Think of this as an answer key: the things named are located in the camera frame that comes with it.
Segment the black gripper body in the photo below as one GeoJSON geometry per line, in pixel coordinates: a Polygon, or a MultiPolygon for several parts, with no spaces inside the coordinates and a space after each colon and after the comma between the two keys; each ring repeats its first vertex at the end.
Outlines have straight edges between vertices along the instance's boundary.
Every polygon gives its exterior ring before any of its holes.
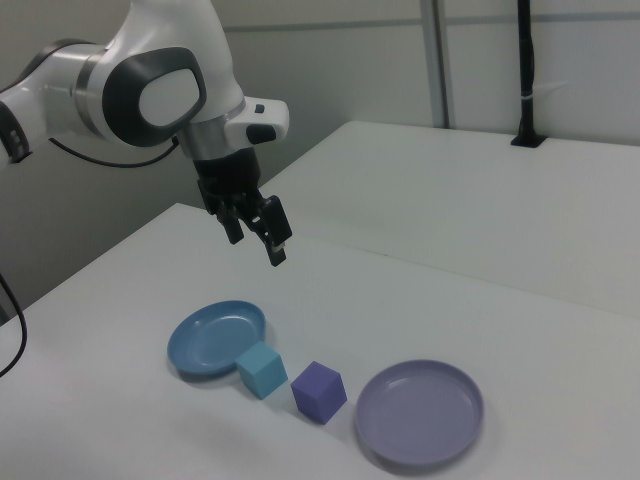
{"type": "Polygon", "coordinates": [[[258,189],[261,170],[254,148],[193,163],[205,208],[211,215],[216,215],[222,207],[235,209],[242,217],[257,213],[263,200],[258,189]]]}

